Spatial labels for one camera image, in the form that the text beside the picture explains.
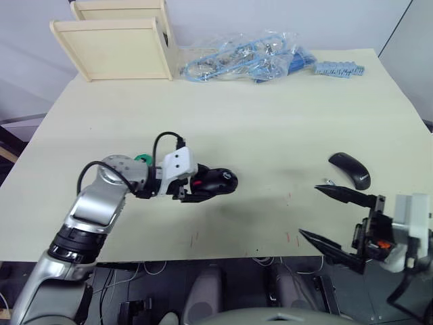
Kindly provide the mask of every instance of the orange component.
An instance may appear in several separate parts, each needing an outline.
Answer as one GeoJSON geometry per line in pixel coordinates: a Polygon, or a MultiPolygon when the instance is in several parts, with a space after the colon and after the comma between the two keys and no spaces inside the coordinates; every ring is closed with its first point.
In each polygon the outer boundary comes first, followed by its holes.
{"type": "Polygon", "coordinates": [[[380,247],[380,248],[384,248],[384,249],[388,249],[391,247],[391,244],[389,242],[385,242],[383,240],[378,240],[376,242],[376,244],[380,247]]]}

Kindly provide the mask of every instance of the white wall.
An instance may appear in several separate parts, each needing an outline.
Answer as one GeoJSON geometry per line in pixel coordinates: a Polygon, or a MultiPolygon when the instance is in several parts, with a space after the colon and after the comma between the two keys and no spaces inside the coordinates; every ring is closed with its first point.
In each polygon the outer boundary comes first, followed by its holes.
{"type": "Polygon", "coordinates": [[[299,32],[309,49],[379,54],[409,0],[167,0],[178,43],[219,33],[299,32]]]}
{"type": "Polygon", "coordinates": [[[68,2],[0,1],[0,121],[47,112],[76,74],[48,23],[70,20],[68,2]]]}
{"type": "Polygon", "coordinates": [[[433,121],[433,1],[414,0],[380,60],[419,115],[433,121]]]}
{"type": "MultiPolygon", "coordinates": [[[[296,31],[310,49],[381,48],[409,0],[167,0],[180,45],[220,33],[296,31]]],[[[0,1],[0,121],[47,112],[76,74],[51,35],[67,0],[0,1]]]]}

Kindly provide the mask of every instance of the black bracket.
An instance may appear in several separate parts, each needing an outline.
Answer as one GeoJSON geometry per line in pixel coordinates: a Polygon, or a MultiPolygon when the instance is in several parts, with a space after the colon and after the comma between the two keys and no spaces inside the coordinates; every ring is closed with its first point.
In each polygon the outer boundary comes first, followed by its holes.
{"type": "Polygon", "coordinates": [[[149,311],[152,309],[152,298],[136,301],[125,301],[120,303],[119,314],[117,317],[118,325],[133,325],[133,319],[138,316],[140,311],[149,311]]]}
{"type": "Polygon", "coordinates": [[[323,304],[327,313],[332,315],[340,315],[340,308],[338,307],[335,288],[329,276],[315,276],[314,283],[316,290],[322,294],[323,304]]]}

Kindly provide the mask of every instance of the black computer mouse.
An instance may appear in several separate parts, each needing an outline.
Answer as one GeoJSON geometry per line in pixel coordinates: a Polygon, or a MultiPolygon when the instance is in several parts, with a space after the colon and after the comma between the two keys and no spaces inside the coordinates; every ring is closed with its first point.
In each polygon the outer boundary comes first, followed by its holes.
{"type": "Polygon", "coordinates": [[[345,172],[353,181],[357,190],[366,190],[370,187],[370,174],[363,164],[345,152],[337,152],[328,160],[345,172]]]}
{"type": "Polygon", "coordinates": [[[206,192],[212,195],[228,194],[236,190],[237,177],[229,169],[208,169],[191,179],[192,193],[206,192]]]}

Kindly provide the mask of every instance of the table surface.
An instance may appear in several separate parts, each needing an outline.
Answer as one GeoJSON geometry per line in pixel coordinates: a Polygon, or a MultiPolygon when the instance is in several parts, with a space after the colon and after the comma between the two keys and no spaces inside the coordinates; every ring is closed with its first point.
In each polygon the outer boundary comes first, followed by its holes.
{"type": "MultiPolygon", "coordinates": [[[[235,193],[200,204],[171,198],[126,207],[100,261],[318,255],[298,228],[350,246],[367,209],[314,190],[324,178],[352,187],[327,160],[347,152],[370,171],[368,194],[433,194],[432,136],[371,49],[314,51],[355,61],[363,77],[297,72],[250,81],[117,80],[65,88],[0,188],[0,260],[36,261],[75,199],[86,163],[110,154],[150,153],[161,131],[176,131],[199,163],[226,167],[235,193]]],[[[162,141],[159,157],[174,142],[162,141]]],[[[93,181],[89,172],[85,183],[93,181]]]]}

